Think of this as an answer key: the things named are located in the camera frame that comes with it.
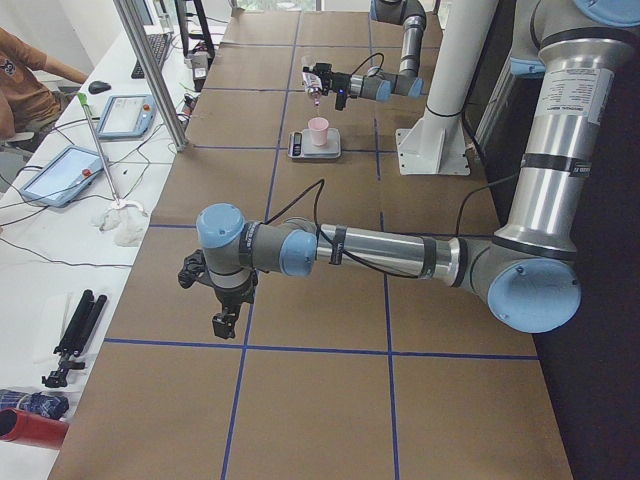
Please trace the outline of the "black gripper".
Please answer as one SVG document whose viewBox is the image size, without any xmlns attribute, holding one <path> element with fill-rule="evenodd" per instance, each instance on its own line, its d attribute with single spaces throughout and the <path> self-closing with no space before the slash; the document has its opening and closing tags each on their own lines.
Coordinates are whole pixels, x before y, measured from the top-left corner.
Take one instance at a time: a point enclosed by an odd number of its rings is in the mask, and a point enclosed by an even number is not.
<svg viewBox="0 0 640 480">
<path fill-rule="evenodd" d="M 344 89 L 349 97 L 351 75 L 341 72 L 332 72 L 332 65 L 324 62 L 316 62 L 313 73 L 322 80 L 318 92 L 322 96 L 328 96 L 330 92 L 336 93 L 338 89 Z"/>
<path fill-rule="evenodd" d="M 221 311 L 212 318 L 214 335 L 222 339 L 236 337 L 235 326 L 241 312 L 243 303 L 253 304 L 257 279 L 247 279 L 241 285 L 235 287 L 223 287 L 213 284 L 217 299 L 221 304 Z"/>
</svg>

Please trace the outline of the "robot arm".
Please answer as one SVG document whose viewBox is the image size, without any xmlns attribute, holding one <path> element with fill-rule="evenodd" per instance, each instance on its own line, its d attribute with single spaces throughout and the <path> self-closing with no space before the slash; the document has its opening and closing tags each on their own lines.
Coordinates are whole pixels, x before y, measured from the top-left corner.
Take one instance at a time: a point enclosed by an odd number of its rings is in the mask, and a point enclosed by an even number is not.
<svg viewBox="0 0 640 480">
<path fill-rule="evenodd" d="M 248 221 L 220 203 L 198 216 L 194 272 L 221 303 L 212 319 L 229 339 L 259 272 L 306 276 L 317 259 L 407 279 L 438 279 L 485 302 L 511 328 L 542 333 L 581 303 L 570 231 L 616 70 L 639 39 L 635 1 L 520 1 L 512 50 L 542 77 L 507 223 L 488 240 L 449 240 L 319 224 L 276 214 Z"/>
<path fill-rule="evenodd" d="M 372 20 L 399 25 L 403 28 L 399 70 L 388 72 L 384 63 L 370 67 L 360 75 L 359 67 L 350 73 L 337 72 L 329 63 L 305 63 L 301 76 L 305 93 L 315 105 L 323 96 L 336 95 L 335 109 L 341 111 L 349 99 L 363 98 L 386 102 L 393 95 L 417 98 L 423 88 L 419 76 L 422 39 L 427 27 L 427 15 L 418 1 L 373 1 L 369 16 Z"/>
</svg>

